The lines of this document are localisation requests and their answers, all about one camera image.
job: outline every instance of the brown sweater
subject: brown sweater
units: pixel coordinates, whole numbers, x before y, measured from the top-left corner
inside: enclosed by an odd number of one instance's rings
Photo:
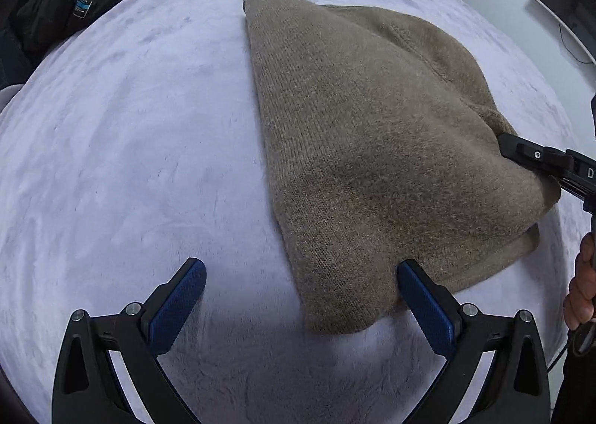
[[[244,0],[273,210],[314,331],[367,328],[415,258],[475,284],[538,243],[558,184],[501,157],[472,55],[432,24],[373,7]]]

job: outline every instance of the black robotic tool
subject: black robotic tool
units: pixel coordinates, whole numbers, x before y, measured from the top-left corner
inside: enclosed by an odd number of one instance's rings
[[[498,137],[501,154],[519,165],[556,178],[561,188],[583,200],[583,210],[592,215],[592,237],[596,236],[596,161],[573,150],[565,152],[542,147],[518,136],[503,133]],[[596,252],[592,258],[596,269]],[[586,355],[596,347],[596,318],[569,332],[574,355]]]
[[[203,294],[206,269],[191,258],[144,304],[93,317],[75,311],[58,358],[53,424],[139,424],[108,350],[120,351],[130,378],[155,424],[200,424],[182,401],[156,356],[168,352]],[[527,310],[513,318],[484,315],[460,305],[434,284],[415,260],[397,269],[399,290],[433,351],[447,362],[405,424],[448,424],[472,381],[482,353],[496,351],[467,424],[546,424],[550,398],[538,329]]]

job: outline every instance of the human hand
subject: human hand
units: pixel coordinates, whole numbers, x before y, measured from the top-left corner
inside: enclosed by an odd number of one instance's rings
[[[596,271],[592,269],[593,254],[594,239],[592,234],[586,234],[575,258],[575,277],[569,283],[569,294],[563,302],[563,315],[570,330],[594,316],[592,298],[596,296]]]

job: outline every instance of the metal screw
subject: metal screw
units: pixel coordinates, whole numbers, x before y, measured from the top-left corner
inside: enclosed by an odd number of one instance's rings
[[[528,310],[521,310],[520,311],[520,318],[524,322],[530,323],[532,321],[532,313],[530,313]]]
[[[84,310],[77,310],[72,314],[71,320],[73,322],[78,322],[79,320],[82,320],[84,316],[85,316]]]
[[[126,311],[127,315],[132,317],[141,311],[141,305],[139,303],[130,303],[129,305],[126,305],[124,311]]]
[[[476,308],[476,305],[473,305],[472,303],[466,303],[461,307],[461,309],[469,317],[475,317],[478,314],[478,308]]]

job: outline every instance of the bed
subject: bed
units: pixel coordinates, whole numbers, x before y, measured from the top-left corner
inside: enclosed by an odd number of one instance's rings
[[[460,0],[311,1],[436,24],[476,57],[520,136],[576,146],[537,69]],[[160,362],[205,424],[400,423],[442,366],[409,312],[353,335],[303,330],[248,49],[242,0],[124,0],[55,48],[0,114],[0,366],[40,424],[70,314],[144,301],[189,256],[207,266],[205,294]],[[539,226],[533,254],[457,298],[485,313],[532,311],[550,359],[589,225],[564,194]]]

